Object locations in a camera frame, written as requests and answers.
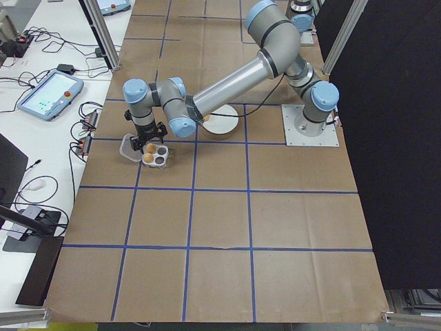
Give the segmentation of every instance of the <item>black wall panel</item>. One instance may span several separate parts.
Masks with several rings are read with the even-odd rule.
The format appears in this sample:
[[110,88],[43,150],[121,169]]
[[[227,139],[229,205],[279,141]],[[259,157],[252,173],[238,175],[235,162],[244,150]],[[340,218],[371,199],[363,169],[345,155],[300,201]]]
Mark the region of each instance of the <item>black wall panel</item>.
[[[341,1],[316,20],[325,57]],[[439,1],[370,0],[330,77],[386,289],[441,288],[440,17]]]

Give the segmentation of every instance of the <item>blue joint cap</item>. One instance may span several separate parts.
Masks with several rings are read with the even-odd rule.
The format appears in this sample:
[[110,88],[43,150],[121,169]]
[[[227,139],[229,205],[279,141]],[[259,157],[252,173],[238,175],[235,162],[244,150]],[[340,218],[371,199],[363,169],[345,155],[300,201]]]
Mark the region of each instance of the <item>blue joint cap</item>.
[[168,122],[175,136],[189,137],[196,132],[196,122],[187,117],[177,117]]
[[340,93],[334,84],[319,81],[312,87],[311,98],[318,109],[331,112],[338,103]]
[[251,8],[251,10],[248,12],[247,18],[245,19],[245,27],[247,28],[247,30],[249,29],[249,26],[256,18],[256,16],[259,15],[260,12],[266,7],[272,5],[276,5],[272,0],[262,0],[256,3],[253,8]]
[[145,98],[149,87],[142,79],[129,79],[124,83],[123,93],[127,103],[138,103]]
[[308,14],[300,14],[291,19],[291,22],[296,26],[299,33],[308,31],[311,27],[312,21],[312,17]]
[[182,98],[185,98],[185,96],[187,95],[187,91],[185,91],[184,81],[180,77],[172,77],[167,79],[172,81],[178,87]]

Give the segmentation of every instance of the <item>brown egg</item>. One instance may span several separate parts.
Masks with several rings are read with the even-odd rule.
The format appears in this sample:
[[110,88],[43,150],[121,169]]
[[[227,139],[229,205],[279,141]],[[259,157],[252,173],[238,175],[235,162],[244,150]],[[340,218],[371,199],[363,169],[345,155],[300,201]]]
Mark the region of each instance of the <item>brown egg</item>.
[[154,143],[148,143],[145,149],[147,150],[147,153],[150,154],[156,153],[156,146],[154,145]]
[[150,153],[144,154],[144,162],[151,163],[154,160],[154,156]]

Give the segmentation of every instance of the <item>cardboard floor covering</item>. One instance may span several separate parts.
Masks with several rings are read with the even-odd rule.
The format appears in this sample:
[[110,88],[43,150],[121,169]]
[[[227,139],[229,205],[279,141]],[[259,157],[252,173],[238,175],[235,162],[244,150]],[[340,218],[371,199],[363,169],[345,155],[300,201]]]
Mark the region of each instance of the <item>cardboard floor covering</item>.
[[[122,85],[180,76],[194,94],[255,56],[251,0],[138,0],[45,306],[53,321],[377,322],[387,309],[339,148],[285,146],[282,82],[237,130],[169,135],[167,167],[119,154]],[[285,11],[286,1],[277,1]],[[302,53],[320,72],[316,47]],[[253,110],[277,81],[232,102]],[[155,109],[156,121],[165,120]]]

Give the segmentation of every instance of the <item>white plug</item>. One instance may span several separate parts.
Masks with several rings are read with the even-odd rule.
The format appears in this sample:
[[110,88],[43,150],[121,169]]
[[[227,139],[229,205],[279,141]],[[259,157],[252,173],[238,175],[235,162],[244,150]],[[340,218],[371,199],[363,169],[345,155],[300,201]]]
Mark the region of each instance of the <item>white plug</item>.
[[29,184],[23,191],[38,191],[41,188],[46,187],[46,182],[42,178],[39,178]]

